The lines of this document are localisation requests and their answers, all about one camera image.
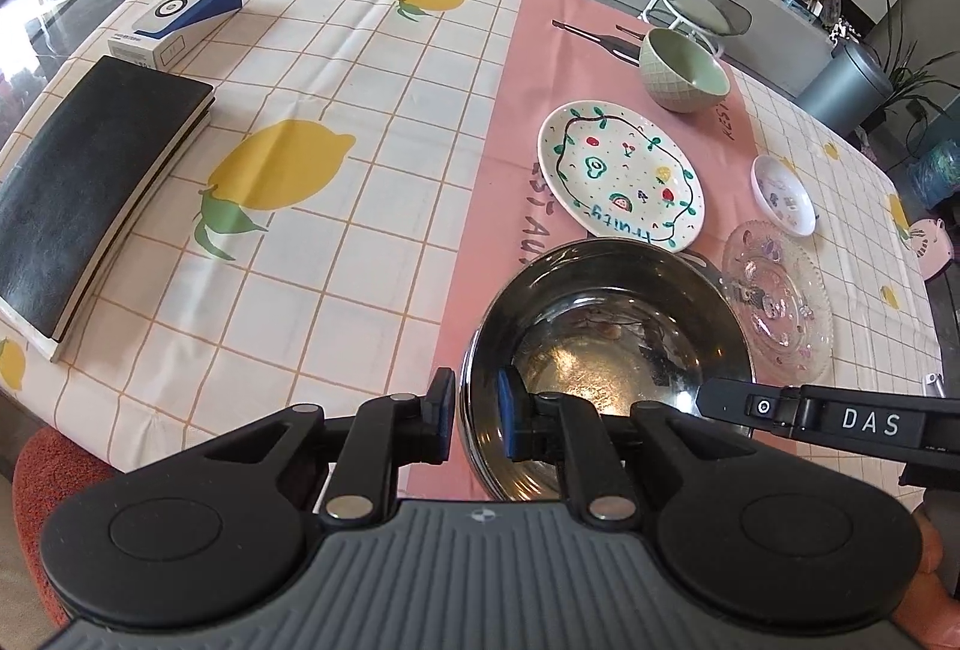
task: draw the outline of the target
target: beige carpet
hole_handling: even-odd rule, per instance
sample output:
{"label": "beige carpet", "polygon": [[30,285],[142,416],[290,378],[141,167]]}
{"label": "beige carpet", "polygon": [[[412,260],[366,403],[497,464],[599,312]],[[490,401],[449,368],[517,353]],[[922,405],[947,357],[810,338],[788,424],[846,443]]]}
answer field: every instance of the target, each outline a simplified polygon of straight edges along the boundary
{"label": "beige carpet", "polygon": [[27,574],[13,525],[11,484],[0,477],[0,648],[35,650],[54,634]]}

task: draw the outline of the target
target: green bowl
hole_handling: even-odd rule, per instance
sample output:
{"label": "green bowl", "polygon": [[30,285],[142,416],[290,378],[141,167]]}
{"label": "green bowl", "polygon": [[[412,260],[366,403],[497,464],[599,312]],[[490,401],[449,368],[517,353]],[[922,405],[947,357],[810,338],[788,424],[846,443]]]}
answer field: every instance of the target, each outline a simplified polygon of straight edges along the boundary
{"label": "green bowl", "polygon": [[707,49],[672,29],[651,29],[640,48],[640,78],[667,111],[689,114],[717,105],[730,80]]}

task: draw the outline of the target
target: white chair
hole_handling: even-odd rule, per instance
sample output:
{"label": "white chair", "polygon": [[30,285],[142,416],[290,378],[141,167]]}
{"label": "white chair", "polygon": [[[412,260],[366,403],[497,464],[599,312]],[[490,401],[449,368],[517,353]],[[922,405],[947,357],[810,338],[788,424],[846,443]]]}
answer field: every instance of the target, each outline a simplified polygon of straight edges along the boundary
{"label": "white chair", "polygon": [[717,38],[742,35],[753,21],[750,11],[732,0],[650,0],[640,18],[651,25],[656,16],[717,58],[724,51]]}

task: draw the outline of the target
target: red cushion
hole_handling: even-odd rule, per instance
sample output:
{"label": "red cushion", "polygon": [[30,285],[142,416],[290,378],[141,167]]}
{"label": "red cushion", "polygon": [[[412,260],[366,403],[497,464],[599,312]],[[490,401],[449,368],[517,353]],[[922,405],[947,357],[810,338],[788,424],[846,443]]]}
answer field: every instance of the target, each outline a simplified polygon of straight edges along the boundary
{"label": "red cushion", "polygon": [[69,618],[40,562],[40,529],[61,501],[119,473],[53,428],[42,428],[30,437],[16,460],[13,471],[16,535],[43,608],[56,626],[65,626]]}

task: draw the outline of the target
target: small white bowl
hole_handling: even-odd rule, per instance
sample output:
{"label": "small white bowl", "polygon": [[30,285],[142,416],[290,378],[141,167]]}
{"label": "small white bowl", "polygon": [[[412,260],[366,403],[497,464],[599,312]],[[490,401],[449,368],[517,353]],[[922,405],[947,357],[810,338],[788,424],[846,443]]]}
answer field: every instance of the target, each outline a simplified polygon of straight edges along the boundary
{"label": "small white bowl", "polygon": [[810,195],[797,175],[776,157],[761,154],[750,168],[750,185],[760,211],[792,236],[808,236],[817,226]]}

